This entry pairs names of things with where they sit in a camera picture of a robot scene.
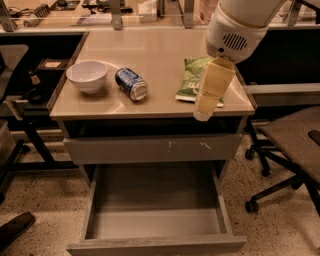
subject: office chair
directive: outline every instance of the office chair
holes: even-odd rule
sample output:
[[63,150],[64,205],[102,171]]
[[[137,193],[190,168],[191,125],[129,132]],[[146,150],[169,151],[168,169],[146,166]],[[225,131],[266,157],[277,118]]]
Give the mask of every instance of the office chair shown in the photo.
[[[257,212],[257,200],[285,187],[298,189],[304,184],[320,217],[320,106],[308,107],[281,117],[258,129],[269,143],[255,143],[246,151],[253,159],[254,152],[293,172],[293,176],[251,197],[245,207],[248,213]],[[270,170],[267,161],[264,168]]]

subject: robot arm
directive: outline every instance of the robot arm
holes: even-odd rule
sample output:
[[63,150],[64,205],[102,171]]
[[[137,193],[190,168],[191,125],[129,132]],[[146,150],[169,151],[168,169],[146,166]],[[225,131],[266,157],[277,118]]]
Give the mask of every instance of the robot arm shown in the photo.
[[208,121],[235,75],[234,64],[254,52],[287,0],[220,0],[207,28],[208,55],[215,57],[200,83],[193,116]]
[[254,52],[287,0],[220,0],[207,28],[207,53],[241,62]]

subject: soda can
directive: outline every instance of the soda can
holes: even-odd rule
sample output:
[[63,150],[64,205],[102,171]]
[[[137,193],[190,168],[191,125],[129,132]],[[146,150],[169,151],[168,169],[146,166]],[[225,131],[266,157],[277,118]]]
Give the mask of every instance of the soda can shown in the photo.
[[144,99],[148,93],[148,85],[137,73],[129,68],[121,68],[115,74],[120,89],[133,101]]

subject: table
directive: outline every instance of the table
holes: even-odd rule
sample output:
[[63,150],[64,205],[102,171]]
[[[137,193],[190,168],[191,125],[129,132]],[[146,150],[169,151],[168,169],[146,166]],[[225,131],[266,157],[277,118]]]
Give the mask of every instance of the table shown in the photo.
[[[212,253],[245,243],[232,234],[218,186],[254,107],[234,78],[224,108],[207,123],[196,121],[194,104],[175,100],[175,94],[184,58],[202,56],[203,27],[90,31],[76,62],[103,61],[109,67],[105,87],[86,95],[67,80],[50,112],[91,186],[80,242],[67,248],[72,255]],[[114,74],[121,67],[145,79],[144,101],[132,102],[119,90]],[[198,200],[207,203],[198,209]],[[137,228],[129,234],[132,225]]]

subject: terrazzo floor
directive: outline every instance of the terrazzo floor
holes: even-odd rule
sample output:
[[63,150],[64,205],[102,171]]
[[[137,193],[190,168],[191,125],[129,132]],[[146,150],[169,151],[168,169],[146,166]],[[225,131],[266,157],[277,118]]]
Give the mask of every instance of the terrazzo floor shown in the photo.
[[[61,142],[47,141],[56,160],[68,159]],[[272,175],[261,176],[258,159],[244,158],[250,143],[245,135],[221,182],[232,230],[235,235],[246,236],[248,241],[237,253],[219,255],[320,255],[320,219],[305,187],[297,191],[284,189],[263,199],[258,213],[246,213],[246,200],[290,175],[272,164]],[[32,149],[21,155],[19,161],[39,159]],[[19,172],[9,175],[6,184],[6,199],[0,204],[0,225],[25,211],[31,211],[36,222],[0,255],[69,255],[65,248],[80,238],[89,194],[80,171]]]

